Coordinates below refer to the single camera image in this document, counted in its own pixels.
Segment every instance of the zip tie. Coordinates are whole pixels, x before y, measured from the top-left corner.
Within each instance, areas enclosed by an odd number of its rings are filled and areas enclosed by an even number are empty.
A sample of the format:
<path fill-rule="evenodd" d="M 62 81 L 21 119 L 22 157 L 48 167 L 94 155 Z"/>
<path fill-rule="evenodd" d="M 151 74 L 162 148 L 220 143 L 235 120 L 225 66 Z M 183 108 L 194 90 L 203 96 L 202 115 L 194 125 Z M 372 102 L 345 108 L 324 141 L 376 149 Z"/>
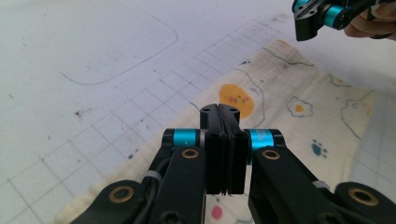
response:
<path fill-rule="evenodd" d="M 316 180 L 312 182 L 312 184 L 317 188 L 317 189 L 328 189 L 330 190 L 329 185 L 326 184 L 326 182 L 321 181 L 321 180 Z"/>
<path fill-rule="evenodd" d="M 163 177 L 157 171 L 147 170 L 146 173 L 142 177 L 142 181 L 145 177 L 156 178 L 160 184 L 163 182 Z"/>

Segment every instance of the orange cartoon character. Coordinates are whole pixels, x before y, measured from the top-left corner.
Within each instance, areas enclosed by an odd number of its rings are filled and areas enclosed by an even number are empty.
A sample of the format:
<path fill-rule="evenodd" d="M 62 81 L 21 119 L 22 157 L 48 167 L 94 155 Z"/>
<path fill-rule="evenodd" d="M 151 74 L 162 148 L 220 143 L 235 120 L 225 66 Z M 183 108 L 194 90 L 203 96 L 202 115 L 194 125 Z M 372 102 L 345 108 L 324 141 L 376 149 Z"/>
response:
<path fill-rule="evenodd" d="M 234 84 L 224 84 L 219 92 L 220 103 L 231 105 L 241 112 L 241 119 L 247 118 L 254 108 L 254 102 L 244 90 Z"/>

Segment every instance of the black cable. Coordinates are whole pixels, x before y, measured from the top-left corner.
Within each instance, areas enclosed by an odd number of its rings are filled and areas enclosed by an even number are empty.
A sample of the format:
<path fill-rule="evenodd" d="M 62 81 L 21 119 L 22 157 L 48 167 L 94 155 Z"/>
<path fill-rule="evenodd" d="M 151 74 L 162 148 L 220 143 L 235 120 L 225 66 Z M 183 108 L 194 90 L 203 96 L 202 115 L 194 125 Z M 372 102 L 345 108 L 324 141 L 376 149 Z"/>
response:
<path fill-rule="evenodd" d="M 165 159 L 158 164 L 155 168 L 156 172 L 160 172 L 170 161 L 171 159 Z M 158 191 L 160 189 L 160 181 L 152 176 L 146 176 L 149 178 L 149 193 L 147 198 L 146 206 L 140 211 L 139 215 L 134 219 L 134 223 L 136 224 L 145 224 L 149 221 L 149 213 L 151 212 L 151 208 L 154 205 L 155 199 L 157 198 Z"/>
<path fill-rule="evenodd" d="M 149 212 L 151 211 L 152 205 L 154 205 L 154 201 L 157 198 L 157 193 L 159 189 L 159 181 L 156 178 L 151 178 L 150 180 L 150 190 L 148 194 L 148 201 L 146 206 L 140 211 L 137 218 L 134 219 L 134 223 L 136 224 L 146 224 L 149 219 Z"/>

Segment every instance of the cartoon print fabric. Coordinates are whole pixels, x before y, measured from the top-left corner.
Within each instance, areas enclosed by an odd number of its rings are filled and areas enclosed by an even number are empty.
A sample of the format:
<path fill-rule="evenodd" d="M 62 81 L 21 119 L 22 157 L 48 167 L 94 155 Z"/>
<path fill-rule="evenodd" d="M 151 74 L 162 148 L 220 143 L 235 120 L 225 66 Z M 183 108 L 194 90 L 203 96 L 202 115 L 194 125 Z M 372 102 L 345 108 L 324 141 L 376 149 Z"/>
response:
<path fill-rule="evenodd" d="M 167 127 L 197 128 L 197 107 L 232 105 L 241 111 L 241 128 L 279 129 L 288 148 L 333 191 L 336 184 L 348 179 L 374 99 L 374 92 L 320 72 L 297 49 L 285 41 L 274 41 L 213 83 Z M 162 134 L 147 142 L 113 175 L 70 203 L 55 223 L 72 220 L 108 184 L 139 180 L 161 145 Z M 253 223 L 248 210 L 250 169 L 244 195 L 206 197 L 205 223 Z"/>

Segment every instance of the finger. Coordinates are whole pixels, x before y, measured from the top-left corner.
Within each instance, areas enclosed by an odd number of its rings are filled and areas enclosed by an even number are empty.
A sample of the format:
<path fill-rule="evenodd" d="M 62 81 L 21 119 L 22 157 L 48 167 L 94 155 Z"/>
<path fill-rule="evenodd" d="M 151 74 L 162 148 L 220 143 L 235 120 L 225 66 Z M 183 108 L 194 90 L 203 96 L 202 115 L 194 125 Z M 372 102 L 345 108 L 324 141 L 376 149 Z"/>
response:
<path fill-rule="evenodd" d="M 396 2 L 382 3 L 379 8 L 372 10 L 373 16 L 380 20 L 396 20 Z"/>
<path fill-rule="evenodd" d="M 362 31 L 356 29 L 356 27 L 353 26 L 353 25 L 348 25 L 344 29 L 344 33 L 346 33 L 346 35 L 350 36 L 350 37 L 370 37 L 370 36 L 373 36 L 372 34 L 364 33 Z"/>
<path fill-rule="evenodd" d="M 378 18 L 375 16 L 374 10 L 365 10 L 360 14 L 360 16 L 369 21 L 367 18 L 369 17 L 370 13 L 372 16 L 374 16 L 374 19 L 371 21 L 396 21 L 396 17 Z"/>
<path fill-rule="evenodd" d="M 355 17 L 351 24 L 358 30 L 372 35 L 390 34 L 396 29 L 394 22 L 367 21 L 361 16 Z"/>
<path fill-rule="evenodd" d="M 395 40 L 396 41 L 396 33 L 393 33 L 390 37 L 388 37 L 390 40 Z"/>

